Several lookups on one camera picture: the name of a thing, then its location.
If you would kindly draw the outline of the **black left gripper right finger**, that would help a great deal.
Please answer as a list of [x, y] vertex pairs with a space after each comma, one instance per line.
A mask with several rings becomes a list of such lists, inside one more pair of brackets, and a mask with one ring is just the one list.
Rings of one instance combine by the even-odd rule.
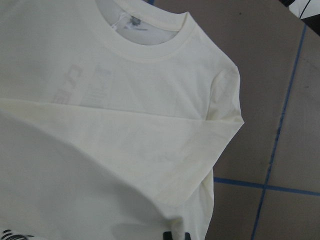
[[184, 228], [182, 240], [191, 240], [191, 239], [192, 239], [192, 236], [191, 236], [190, 230], [188, 228]]

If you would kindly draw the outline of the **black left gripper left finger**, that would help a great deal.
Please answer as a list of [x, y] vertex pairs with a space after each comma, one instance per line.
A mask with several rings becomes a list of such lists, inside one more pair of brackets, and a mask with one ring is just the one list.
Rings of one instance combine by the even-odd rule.
[[162, 234], [163, 240], [174, 240], [175, 239], [175, 229], [172, 226], [170, 229], [167, 229]]

